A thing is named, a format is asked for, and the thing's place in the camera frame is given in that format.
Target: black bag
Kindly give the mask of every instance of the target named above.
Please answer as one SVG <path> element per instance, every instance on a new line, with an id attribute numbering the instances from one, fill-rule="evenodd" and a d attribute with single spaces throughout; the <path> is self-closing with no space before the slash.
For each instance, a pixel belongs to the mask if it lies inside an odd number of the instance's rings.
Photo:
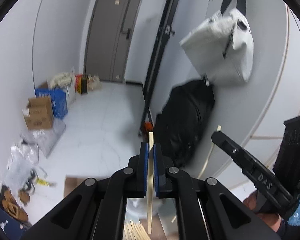
<path id="1" fill-rule="evenodd" d="M 172 89 L 169 100 L 157 115 L 154 142 L 176 167 L 184 166 L 200 142 L 214 106 L 212 86 L 205 80 L 190 81 Z"/>

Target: blue gripper pad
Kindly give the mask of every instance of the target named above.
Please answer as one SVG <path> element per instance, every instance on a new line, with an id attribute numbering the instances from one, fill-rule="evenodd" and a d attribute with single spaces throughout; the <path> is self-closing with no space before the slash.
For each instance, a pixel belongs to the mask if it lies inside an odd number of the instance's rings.
<path id="1" fill-rule="evenodd" d="M 149 158 L 149 144 L 145 143 L 145 166 L 144 166 L 144 174 L 143 174 L 143 178 L 144 178 L 144 187 L 143 187 L 143 192 L 144 192 L 144 196 L 146 196 L 147 193 L 147 180 L 148 180 L 148 158 Z"/>
<path id="2" fill-rule="evenodd" d="M 158 165 L 157 165 L 157 150 L 155 144 L 153 145 L 153 164 L 154 164 L 154 189 L 155 195 L 159 195 L 159 175 L 158 175 Z"/>

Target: brown shoe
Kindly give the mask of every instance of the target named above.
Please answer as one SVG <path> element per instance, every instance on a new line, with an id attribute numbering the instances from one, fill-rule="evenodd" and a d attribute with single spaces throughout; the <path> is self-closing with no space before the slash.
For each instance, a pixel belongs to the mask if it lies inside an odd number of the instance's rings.
<path id="1" fill-rule="evenodd" d="M 4 198 L 6 199 L 6 201 L 11 202 L 11 203 L 13 203 L 13 204 L 16 204 L 16 203 L 17 203 L 16 200 L 14 199 L 14 197 L 12 196 L 10 189 L 7 189 L 7 190 L 3 193 L 3 195 L 4 195 Z M 19 195 L 19 198 L 20 198 L 20 200 L 21 200 L 21 202 L 22 202 L 23 204 L 27 204 L 27 203 L 30 201 L 30 196 L 29 196 L 29 194 L 28 194 L 27 192 L 25 192 L 24 190 L 20 190 L 20 191 L 18 192 L 18 195 Z"/>
<path id="2" fill-rule="evenodd" d="M 2 200 L 2 206 L 3 206 L 4 210 L 13 218 L 15 218 L 21 222 L 28 221 L 29 218 L 28 218 L 27 213 L 23 209 L 21 209 L 18 205 L 13 204 L 4 199 L 4 200 Z"/>

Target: silver bolt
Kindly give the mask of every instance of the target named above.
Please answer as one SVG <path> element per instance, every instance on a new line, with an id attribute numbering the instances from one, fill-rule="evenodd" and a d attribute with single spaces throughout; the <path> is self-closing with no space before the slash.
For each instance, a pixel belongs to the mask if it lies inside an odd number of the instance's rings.
<path id="1" fill-rule="evenodd" d="M 86 186 L 92 186 L 95 183 L 95 180 L 92 178 L 86 179 L 84 183 L 86 184 Z"/>
<path id="2" fill-rule="evenodd" d="M 217 182 L 218 182 L 218 181 L 217 181 L 215 178 L 208 178 L 208 179 L 207 179 L 207 183 L 208 183 L 209 185 L 211 185 L 211 186 L 216 185 Z"/>
<path id="3" fill-rule="evenodd" d="M 133 168 L 127 167 L 123 170 L 123 173 L 124 174 L 131 174 L 131 173 L 133 173 Z"/>
<path id="4" fill-rule="evenodd" d="M 176 174 L 179 172 L 179 169 L 177 167 L 170 167 L 169 172 L 172 174 Z"/>

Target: blue box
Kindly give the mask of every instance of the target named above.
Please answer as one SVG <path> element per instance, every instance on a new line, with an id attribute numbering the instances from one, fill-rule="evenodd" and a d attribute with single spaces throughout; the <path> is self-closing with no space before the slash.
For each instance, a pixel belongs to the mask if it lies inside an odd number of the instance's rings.
<path id="1" fill-rule="evenodd" d="M 10 240 L 19 240 L 27 228 L 0 208 L 0 227 Z"/>
<path id="2" fill-rule="evenodd" d="M 60 89 L 50 90 L 48 83 L 43 83 L 34 90 L 36 97 L 50 97 L 52 101 L 53 116 L 63 119 L 68 113 L 66 93 Z"/>

